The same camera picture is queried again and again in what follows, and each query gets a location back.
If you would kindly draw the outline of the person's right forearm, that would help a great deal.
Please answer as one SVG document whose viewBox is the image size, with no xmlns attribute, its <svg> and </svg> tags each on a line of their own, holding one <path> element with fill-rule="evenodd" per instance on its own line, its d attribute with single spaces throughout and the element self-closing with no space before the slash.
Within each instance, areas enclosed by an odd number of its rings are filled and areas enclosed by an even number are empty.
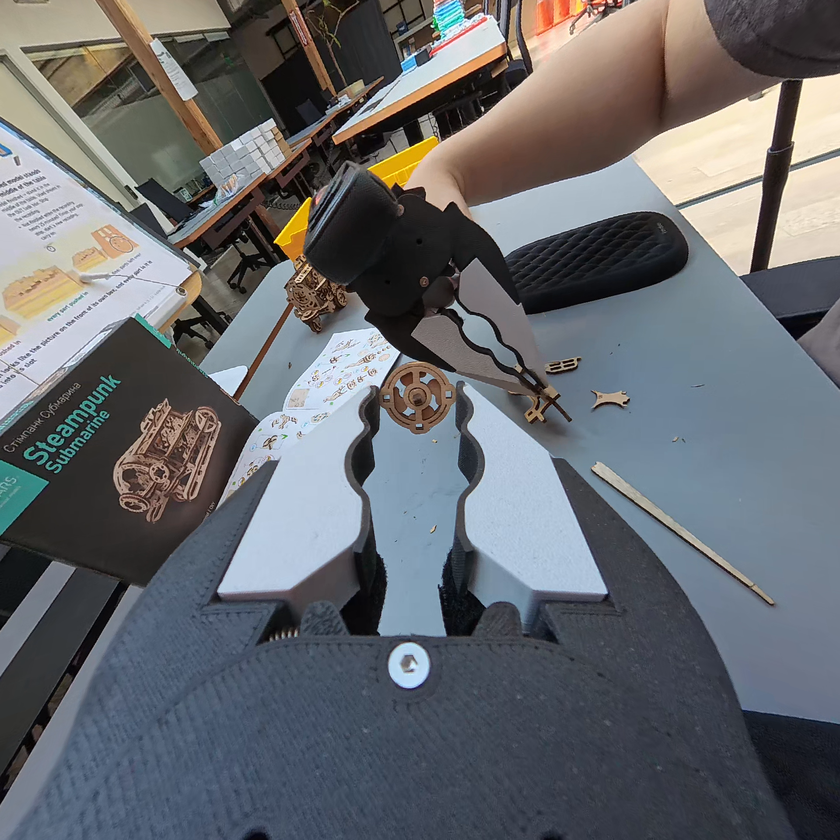
<svg viewBox="0 0 840 840">
<path fill-rule="evenodd" d="M 440 208 L 489 203 L 601 170 L 704 117 L 722 53 L 703 2 L 636 2 L 576 36 L 416 168 Z"/>
</svg>

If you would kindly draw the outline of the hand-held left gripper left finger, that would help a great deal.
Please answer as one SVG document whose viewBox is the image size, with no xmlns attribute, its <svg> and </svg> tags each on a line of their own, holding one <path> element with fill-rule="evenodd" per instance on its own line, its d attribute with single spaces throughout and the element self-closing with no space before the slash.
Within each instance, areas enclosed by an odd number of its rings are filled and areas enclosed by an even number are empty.
<svg viewBox="0 0 840 840">
<path fill-rule="evenodd" d="M 260 469 L 267 486 L 218 585 L 221 600 L 279 600 L 294 617 L 321 601 L 344 617 L 382 615 L 384 562 L 363 488 L 379 424 L 379 389 L 363 386 Z"/>
</svg>

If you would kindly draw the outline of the wooden cross-shaped model part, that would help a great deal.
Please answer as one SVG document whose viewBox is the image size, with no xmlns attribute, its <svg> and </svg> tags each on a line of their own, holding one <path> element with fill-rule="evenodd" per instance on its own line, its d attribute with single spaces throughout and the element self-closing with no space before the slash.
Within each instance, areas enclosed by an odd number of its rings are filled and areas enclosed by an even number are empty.
<svg viewBox="0 0 840 840">
<path fill-rule="evenodd" d="M 548 383 L 545 376 L 540 377 L 537 373 L 522 367 L 520 364 L 514 366 L 514 371 L 526 390 L 523 393 L 508 393 L 510 396 L 522 396 L 530 400 L 530 408 L 524 414 L 524 418 L 529 424 L 536 422 L 545 424 L 547 422 L 545 413 L 551 407 L 555 408 L 567 422 L 572 422 L 571 415 L 560 404 L 560 393 L 553 385 Z"/>
</svg>

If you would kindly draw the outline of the model instruction booklet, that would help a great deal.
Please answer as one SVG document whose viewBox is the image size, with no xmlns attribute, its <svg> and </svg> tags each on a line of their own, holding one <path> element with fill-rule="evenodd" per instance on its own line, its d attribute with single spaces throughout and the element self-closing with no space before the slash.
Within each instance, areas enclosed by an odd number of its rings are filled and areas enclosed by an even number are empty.
<svg viewBox="0 0 840 840">
<path fill-rule="evenodd" d="M 347 403 L 356 391 L 381 386 L 400 351 L 375 328 L 335 333 L 317 359 L 290 388 L 282 408 L 265 416 L 248 436 L 219 503 L 224 503 L 257 470 Z"/>
</svg>

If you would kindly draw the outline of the round wooden wheel part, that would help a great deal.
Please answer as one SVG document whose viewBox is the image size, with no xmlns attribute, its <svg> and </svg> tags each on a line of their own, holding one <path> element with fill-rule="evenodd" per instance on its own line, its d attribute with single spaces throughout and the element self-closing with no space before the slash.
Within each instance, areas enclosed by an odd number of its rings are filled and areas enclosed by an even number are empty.
<svg viewBox="0 0 840 840">
<path fill-rule="evenodd" d="M 397 367 L 380 390 L 380 405 L 398 426 L 425 434 L 455 404 L 455 388 L 437 367 L 409 362 Z"/>
</svg>

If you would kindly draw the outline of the wooden pillar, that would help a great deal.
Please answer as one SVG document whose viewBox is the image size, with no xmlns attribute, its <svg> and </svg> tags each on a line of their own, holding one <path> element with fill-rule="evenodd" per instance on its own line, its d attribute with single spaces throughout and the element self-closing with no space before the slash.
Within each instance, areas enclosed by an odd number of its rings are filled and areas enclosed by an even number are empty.
<svg viewBox="0 0 840 840">
<path fill-rule="evenodd" d="M 152 35 L 140 17 L 125 1 L 97 1 L 102 12 L 117 30 L 134 58 L 152 79 L 175 115 L 185 126 L 204 156 L 223 144 L 194 99 L 185 100 L 152 47 Z"/>
</svg>

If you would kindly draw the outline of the stack of colourful boxes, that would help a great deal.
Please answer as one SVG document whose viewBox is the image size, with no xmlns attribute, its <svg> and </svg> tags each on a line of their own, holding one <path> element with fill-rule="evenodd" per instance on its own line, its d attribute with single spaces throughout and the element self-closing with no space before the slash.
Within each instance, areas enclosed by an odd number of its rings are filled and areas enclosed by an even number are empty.
<svg viewBox="0 0 840 840">
<path fill-rule="evenodd" d="M 487 18 L 488 1 L 434 1 L 433 31 L 446 41 L 480 25 Z"/>
</svg>

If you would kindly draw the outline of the black quilted wrist rest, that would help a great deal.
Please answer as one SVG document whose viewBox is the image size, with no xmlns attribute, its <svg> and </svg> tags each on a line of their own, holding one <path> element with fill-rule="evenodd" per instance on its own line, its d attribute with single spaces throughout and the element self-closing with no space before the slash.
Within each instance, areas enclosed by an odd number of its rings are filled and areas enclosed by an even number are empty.
<svg viewBox="0 0 840 840">
<path fill-rule="evenodd" d="M 555 234 L 506 256 L 528 315 L 651 287 L 678 274 L 689 246 L 667 216 L 627 213 Z"/>
</svg>

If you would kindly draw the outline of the black metal pole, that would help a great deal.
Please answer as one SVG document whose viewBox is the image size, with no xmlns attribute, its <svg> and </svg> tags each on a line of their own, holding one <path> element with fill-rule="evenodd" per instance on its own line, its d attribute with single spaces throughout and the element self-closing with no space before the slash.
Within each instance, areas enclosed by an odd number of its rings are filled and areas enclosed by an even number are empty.
<svg viewBox="0 0 840 840">
<path fill-rule="evenodd" d="M 766 270 L 774 243 L 784 188 L 791 168 L 794 130 L 802 95 L 803 80 L 785 80 L 780 86 L 770 147 L 765 155 L 750 272 Z"/>
</svg>

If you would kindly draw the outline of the assembled wooden model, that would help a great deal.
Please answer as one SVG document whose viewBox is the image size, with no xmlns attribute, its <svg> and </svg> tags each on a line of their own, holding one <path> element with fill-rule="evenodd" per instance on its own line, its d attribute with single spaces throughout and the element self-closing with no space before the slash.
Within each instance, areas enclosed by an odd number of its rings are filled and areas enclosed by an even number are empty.
<svg viewBox="0 0 840 840">
<path fill-rule="evenodd" d="M 342 286 L 319 274 L 304 256 L 293 262 L 295 271 L 285 285 L 287 300 L 293 313 L 314 333 L 322 330 L 321 316 L 334 313 L 348 303 Z"/>
</svg>

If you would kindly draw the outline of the stack of white boxes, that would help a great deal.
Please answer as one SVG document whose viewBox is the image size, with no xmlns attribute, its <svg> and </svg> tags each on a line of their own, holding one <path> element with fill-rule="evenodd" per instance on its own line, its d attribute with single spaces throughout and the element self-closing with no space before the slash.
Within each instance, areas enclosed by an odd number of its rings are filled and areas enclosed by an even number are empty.
<svg viewBox="0 0 840 840">
<path fill-rule="evenodd" d="M 233 179 L 248 184 L 268 175 L 290 156 L 291 147 L 275 120 L 268 119 L 201 159 L 200 165 L 211 183 L 222 187 Z"/>
</svg>

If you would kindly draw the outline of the white instruction poster board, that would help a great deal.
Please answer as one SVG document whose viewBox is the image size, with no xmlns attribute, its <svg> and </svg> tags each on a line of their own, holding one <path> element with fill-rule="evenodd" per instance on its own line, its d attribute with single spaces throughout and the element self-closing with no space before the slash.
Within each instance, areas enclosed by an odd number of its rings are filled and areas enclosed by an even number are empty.
<svg viewBox="0 0 840 840">
<path fill-rule="evenodd" d="M 6 121 L 1 152 L 5 416 L 109 325 L 173 317 L 197 268 Z"/>
</svg>

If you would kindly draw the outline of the long flat wooden stick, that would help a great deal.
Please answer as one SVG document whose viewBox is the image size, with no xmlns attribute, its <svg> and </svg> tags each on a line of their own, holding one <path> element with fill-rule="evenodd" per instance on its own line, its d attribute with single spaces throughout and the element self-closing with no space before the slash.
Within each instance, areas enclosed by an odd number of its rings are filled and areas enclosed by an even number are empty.
<svg viewBox="0 0 840 840">
<path fill-rule="evenodd" d="M 614 470 L 607 467 L 602 462 L 596 462 L 591 472 L 601 478 L 606 484 L 618 491 L 626 499 L 630 500 L 638 508 L 644 510 L 649 516 L 657 520 L 669 531 L 680 537 L 688 545 L 692 546 L 696 551 L 705 556 L 709 561 L 713 562 L 718 568 L 727 572 L 732 578 L 737 580 L 741 585 L 747 587 L 751 592 L 756 594 L 764 603 L 769 606 L 776 606 L 775 600 L 766 594 L 757 584 L 754 583 L 746 574 L 737 570 L 730 562 L 725 560 L 718 552 L 700 541 L 693 533 L 684 528 L 674 518 L 669 516 L 660 507 L 655 505 L 650 499 L 646 498 L 640 491 L 630 485 L 624 478 L 620 477 Z"/>
</svg>

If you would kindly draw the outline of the grey top workbench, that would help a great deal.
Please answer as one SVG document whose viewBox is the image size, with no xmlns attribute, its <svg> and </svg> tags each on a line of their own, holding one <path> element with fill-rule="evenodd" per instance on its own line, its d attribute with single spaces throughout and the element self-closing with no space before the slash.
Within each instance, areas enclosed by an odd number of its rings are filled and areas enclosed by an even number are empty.
<svg viewBox="0 0 840 840">
<path fill-rule="evenodd" d="M 243 222 L 249 220 L 257 207 L 264 202 L 261 188 L 265 185 L 286 186 L 308 162 L 311 140 L 304 140 L 291 150 L 290 160 L 281 163 L 268 174 L 257 176 L 252 182 L 240 185 L 233 195 L 197 213 L 191 219 L 168 235 L 170 245 L 183 249 L 199 239 L 215 247 L 210 240 L 226 237 Z"/>
</svg>

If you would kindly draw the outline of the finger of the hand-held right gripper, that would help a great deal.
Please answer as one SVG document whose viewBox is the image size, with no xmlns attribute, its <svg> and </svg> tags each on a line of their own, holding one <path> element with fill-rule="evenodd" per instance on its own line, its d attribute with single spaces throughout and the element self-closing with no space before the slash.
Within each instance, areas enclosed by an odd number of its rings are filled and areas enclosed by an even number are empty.
<svg viewBox="0 0 840 840">
<path fill-rule="evenodd" d="M 497 341 L 514 353 L 518 365 L 539 389 L 549 385 L 526 312 L 478 258 L 460 272 L 456 297 L 463 309 L 488 321 Z"/>
<path fill-rule="evenodd" d="M 459 375 L 521 395 L 536 395 L 542 390 L 542 374 L 537 370 L 542 360 L 526 317 L 524 325 L 514 329 L 513 349 L 523 359 L 520 366 L 532 371 L 536 381 L 520 377 L 514 365 L 504 364 L 496 358 L 496 350 L 478 345 L 465 336 L 455 317 L 439 313 L 423 318 L 412 337 Z"/>
</svg>

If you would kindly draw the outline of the black model kit box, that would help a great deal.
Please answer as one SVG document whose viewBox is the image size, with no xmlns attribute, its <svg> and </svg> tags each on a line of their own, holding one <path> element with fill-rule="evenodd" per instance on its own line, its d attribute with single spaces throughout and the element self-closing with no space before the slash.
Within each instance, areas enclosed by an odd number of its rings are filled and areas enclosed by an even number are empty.
<svg viewBox="0 0 840 840">
<path fill-rule="evenodd" d="M 2 545 L 147 585 L 257 424 L 141 317 L 116 322 L 2 419 Z"/>
</svg>

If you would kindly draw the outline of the white top workbench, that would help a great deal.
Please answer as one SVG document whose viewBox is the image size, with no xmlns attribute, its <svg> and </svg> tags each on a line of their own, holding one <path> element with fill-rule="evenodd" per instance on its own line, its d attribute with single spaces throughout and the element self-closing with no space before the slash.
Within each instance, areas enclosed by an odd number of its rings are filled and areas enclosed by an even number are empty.
<svg viewBox="0 0 840 840">
<path fill-rule="evenodd" d="M 428 62 L 402 73 L 386 89 L 374 94 L 332 135 L 335 144 L 361 133 L 387 132 L 435 108 L 434 100 L 477 72 L 495 66 L 508 52 L 508 44 L 495 18 L 450 39 Z"/>
</svg>

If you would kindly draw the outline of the person's grey shirt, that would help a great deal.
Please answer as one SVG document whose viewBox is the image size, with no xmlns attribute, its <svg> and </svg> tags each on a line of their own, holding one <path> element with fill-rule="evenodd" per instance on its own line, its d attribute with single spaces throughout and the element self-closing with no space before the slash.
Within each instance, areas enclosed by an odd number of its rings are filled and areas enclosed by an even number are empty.
<svg viewBox="0 0 840 840">
<path fill-rule="evenodd" d="M 807 79 L 839 72 L 838 1 L 706 1 L 720 46 L 766 77 Z"/>
</svg>

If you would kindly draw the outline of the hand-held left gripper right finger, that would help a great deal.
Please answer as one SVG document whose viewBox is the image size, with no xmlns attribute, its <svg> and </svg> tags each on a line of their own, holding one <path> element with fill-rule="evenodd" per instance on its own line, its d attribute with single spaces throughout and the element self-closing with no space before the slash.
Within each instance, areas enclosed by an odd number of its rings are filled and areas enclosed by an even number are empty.
<svg viewBox="0 0 840 840">
<path fill-rule="evenodd" d="M 438 588 L 447 634 L 471 634 L 498 602 L 528 634 L 549 602 L 608 596 L 549 451 L 473 386 L 456 386 L 458 468 L 454 540 Z"/>
</svg>

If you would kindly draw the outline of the yellow plastic bin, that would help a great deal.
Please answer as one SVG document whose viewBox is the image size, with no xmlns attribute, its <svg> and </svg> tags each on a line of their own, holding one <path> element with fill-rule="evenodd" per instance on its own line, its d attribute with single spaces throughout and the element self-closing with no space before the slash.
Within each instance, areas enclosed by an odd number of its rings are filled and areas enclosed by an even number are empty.
<svg viewBox="0 0 840 840">
<path fill-rule="evenodd" d="M 383 180 L 388 187 L 394 185 L 404 187 L 419 162 L 437 145 L 438 138 L 435 136 L 415 143 L 404 151 L 373 164 L 370 166 L 370 172 Z M 274 244 L 295 267 L 299 266 L 299 260 L 302 258 L 311 204 L 312 199 L 308 197 L 275 238 Z"/>
</svg>

